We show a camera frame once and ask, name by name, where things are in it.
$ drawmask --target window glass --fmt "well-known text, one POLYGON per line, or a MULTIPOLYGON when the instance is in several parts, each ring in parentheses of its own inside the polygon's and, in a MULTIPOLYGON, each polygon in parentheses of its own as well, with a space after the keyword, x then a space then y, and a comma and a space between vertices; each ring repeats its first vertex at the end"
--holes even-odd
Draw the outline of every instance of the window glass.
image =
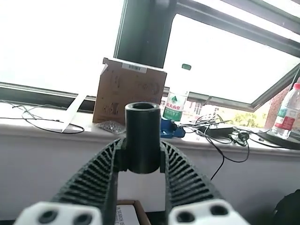
POLYGON ((165 85, 252 103, 298 63, 299 58, 285 52, 176 15, 165 58, 165 85), (183 63, 192 67, 184 77, 178 69, 183 63))
POLYGON ((284 27, 281 27, 275 23, 272 23, 268 20, 262 19, 259 16, 253 15, 249 12, 246 12, 240 8, 232 6, 226 2, 221 0, 196 0, 199 3, 207 5, 211 8, 214 8, 222 13, 226 13, 231 15, 235 18, 243 20, 247 23, 260 27, 262 29, 268 30, 285 38, 300 42, 300 35, 288 30, 284 27))
POLYGON ((0 82, 95 96, 123 0, 0 0, 0 82))
MULTIPOLYGON (((164 111, 164 102, 167 98, 163 97, 162 99, 161 113, 164 111)), ((200 117, 211 118, 218 114, 224 121, 227 121, 226 124, 250 128, 263 128, 266 123, 270 105, 271 101, 265 103, 255 112, 245 112, 215 105, 201 106, 198 102, 186 101, 180 121, 181 123, 189 123, 190 121, 196 121, 200 117)))

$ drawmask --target screw hole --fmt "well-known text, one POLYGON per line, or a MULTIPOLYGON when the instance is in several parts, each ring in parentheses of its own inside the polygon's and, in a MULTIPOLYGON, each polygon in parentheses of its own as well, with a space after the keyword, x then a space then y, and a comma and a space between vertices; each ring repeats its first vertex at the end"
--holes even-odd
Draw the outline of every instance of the screw hole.
POLYGON ((73 222, 74 225, 88 225, 91 223, 93 217, 90 214, 81 214, 77 216, 73 222))
POLYGON ((38 221, 41 224, 48 224, 55 220, 57 217, 58 212, 54 210, 49 210, 44 212, 39 218, 38 221))
POLYGON ((211 207, 210 212, 214 216, 224 216, 228 214, 228 210, 222 205, 214 205, 211 207))
POLYGON ((177 216, 177 221, 179 223, 190 223, 193 222, 195 220, 195 217, 192 213, 190 212, 181 212, 178 214, 177 216))

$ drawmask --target bottle cap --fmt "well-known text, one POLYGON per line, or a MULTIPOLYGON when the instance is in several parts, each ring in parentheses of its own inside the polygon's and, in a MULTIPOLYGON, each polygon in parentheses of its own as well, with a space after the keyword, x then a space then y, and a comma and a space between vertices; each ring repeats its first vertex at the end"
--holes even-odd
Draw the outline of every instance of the bottle cap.
POLYGON ((189 64, 182 64, 181 68, 191 70, 192 66, 189 64))
POLYGON ((294 83, 293 88, 295 88, 297 90, 300 89, 300 83, 294 83))

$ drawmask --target label sticker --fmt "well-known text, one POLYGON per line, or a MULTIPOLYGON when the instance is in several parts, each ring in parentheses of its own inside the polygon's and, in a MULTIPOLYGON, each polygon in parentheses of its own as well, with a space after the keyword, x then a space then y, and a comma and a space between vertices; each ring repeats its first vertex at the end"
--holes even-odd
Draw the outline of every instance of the label sticker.
POLYGON ((290 109, 287 107, 281 107, 277 114, 274 126, 285 130, 291 130, 297 116, 297 110, 290 109))
POLYGON ((169 92, 163 117, 168 120, 180 121, 186 99, 186 96, 175 95, 174 93, 169 92))
POLYGON ((136 65, 130 65, 130 64, 126 64, 126 63, 122 63, 122 68, 134 70, 134 71, 137 71, 137 72, 140 72, 143 74, 145 74, 147 72, 147 68, 145 68, 145 67, 139 67, 136 65))

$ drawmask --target tree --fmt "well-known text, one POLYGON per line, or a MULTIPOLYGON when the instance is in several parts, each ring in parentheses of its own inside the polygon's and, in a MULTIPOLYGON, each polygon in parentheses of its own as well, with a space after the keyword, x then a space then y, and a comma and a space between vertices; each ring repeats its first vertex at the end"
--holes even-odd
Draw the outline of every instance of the tree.
POLYGON ((250 112, 235 114, 231 124, 238 125, 238 126, 246 126, 251 128, 260 127, 260 125, 257 122, 257 116, 254 113, 250 113, 250 112))

